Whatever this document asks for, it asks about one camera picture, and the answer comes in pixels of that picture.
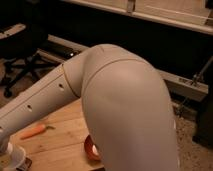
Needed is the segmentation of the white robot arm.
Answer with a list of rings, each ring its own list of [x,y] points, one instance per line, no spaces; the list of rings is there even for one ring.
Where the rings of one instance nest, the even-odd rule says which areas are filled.
[[[0,155],[11,135],[77,99],[106,171],[180,171],[163,78],[145,59],[112,44],[59,64],[0,108]]]

